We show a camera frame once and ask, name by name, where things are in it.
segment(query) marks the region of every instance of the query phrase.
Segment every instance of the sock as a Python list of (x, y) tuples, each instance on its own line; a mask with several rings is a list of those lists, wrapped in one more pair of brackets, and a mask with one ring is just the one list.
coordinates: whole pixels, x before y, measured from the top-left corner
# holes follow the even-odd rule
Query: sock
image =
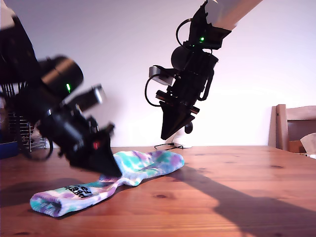
[(184, 165), (181, 155), (170, 151), (142, 153), (118, 152), (114, 158), (122, 172), (120, 178), (101, 174), (98, 181), (71, 185), (34, 194), (30, 200), (34, 211), (59, 217), (78, 211), (112, 196), (117, 187), (139, 185), (143, 179), (169, 174)]

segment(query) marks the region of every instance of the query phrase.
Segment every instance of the wooden table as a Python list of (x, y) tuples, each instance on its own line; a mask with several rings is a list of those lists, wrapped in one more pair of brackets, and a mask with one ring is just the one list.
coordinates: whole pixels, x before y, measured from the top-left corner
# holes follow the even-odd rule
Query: wooden table
[[(153, 148), (114, 148), (153, 151)], [(31, 210), (37, 192), (93, 182), (98, 174), (52, 157), (1, 160), (1, 236), (315, 237), (316, 160), (270, 147), (194, 147), (185, 166), (121, 187), (79, 212)]]

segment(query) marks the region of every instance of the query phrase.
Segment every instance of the blue container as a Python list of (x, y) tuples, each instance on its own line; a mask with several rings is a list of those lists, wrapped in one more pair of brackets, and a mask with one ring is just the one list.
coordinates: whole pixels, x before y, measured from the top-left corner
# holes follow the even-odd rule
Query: blue container
[(0, 144), (0, 159), (14, 157), (19, 154), (18, 143), (8, 142)]

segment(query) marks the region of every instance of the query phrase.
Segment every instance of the metal wire rack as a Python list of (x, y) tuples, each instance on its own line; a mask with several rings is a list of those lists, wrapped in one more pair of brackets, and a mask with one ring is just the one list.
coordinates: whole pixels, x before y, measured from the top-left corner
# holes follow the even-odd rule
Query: metal wire rack
[[(14, 96), (15, 95), (15, 86), (17, 87), (18, 91), (20, 92), (25, 86), (24, 83), (13, 85), (13, 84), (5, 84), (1, 85), (2, 92), (7, 96)], [(9, 118), (9, 134), (14, 137), (16, 140), (16, 128), (17, 128), (17, 114), (15, 112), (8, 112)], [(22, 116), (19, 118), (20, 120), (20, 134), (22, 137), (23, 145), (31, 152), (32, 149), (35, 148), (47, 148), (47, 139), (43, 138), (39, 131), (37, 130), (37, 124), (31, 124), (27, 120), (25, 120)]]

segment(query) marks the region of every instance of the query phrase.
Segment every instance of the cable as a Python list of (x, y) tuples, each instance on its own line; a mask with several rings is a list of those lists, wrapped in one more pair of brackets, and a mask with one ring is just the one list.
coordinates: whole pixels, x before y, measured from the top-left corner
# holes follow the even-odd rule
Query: cable
[(209, 78), (207, 79), (207, 83), (206, 83), (206, 87), (205, 87), (205, 91), (204, 91), (203, 97), (201, 98), (201, 97), (199, 96), (197, 100), (199, 100), (199, 101), (204, 101), (204, 100), (207, 99), (208, 93), (209, 93), (209, 89), (210, 89), (210, 87), (211, 87), (212, 80), (213, 80), (213, 77), (212, 77), (212, 78), (209, 77)]
[[(163, 145), (174, 146), (174, 143), (164, 143), (164, 144), (160, 144), (160, 145), (155, 145), (154, 148), (156, 150), (158, 150), (157, 147), (160, 147), (160, 146), (163, 146)], [(165, 151), (170, 151), (170, 150), (177, 149), (177, 148), (184, 149), (184, 147), (181, 145), (181, 146), (178, 146), (178, 147), (172, 147), (172, 148), (169, 148), (169, 149), (165, 149)]]
[(161, 107), (161, 105), (155, 105), (155, 104), (153, 104), (152, 102), (149, 101), (149, 99), (148, 99), (148, 97), (147, 97), (147, 86), (148, 86), (148, 83), (151, 81), (151, 79), (153, 79), (154, 77), (157, 77), (157, 76), (159, 76), (159, 75), (161, 75), (161, 74), (154, 74), (154, 75), (152, 75), (152, 76), (147, 80), (146, 85), (145, 85), (145, 98), (146, 98), (147, 102), (148, 102), (151, 106), (154, 106), (154, 107)]
[(193, 18), (189, 18), (189, 19), (183, 21), (183, 22), (178, 26), (178, 28), (177, 28), (177, 31), (176, 31), (176, 38), (177, 38), (178, 43), (179, 43), (182, 47), (184, 47), (184, 46), (183, 46), (183, 44), (181, 44), (181, 42), (179, 41), (179, 36), (178, 36), (179, 30), (180, 30), (180, 28), (181, 28), (183, 25), (185, 25), (185, 24), (187, 24), (188, 22), (191, 22), (191, 21), (193, 21)]

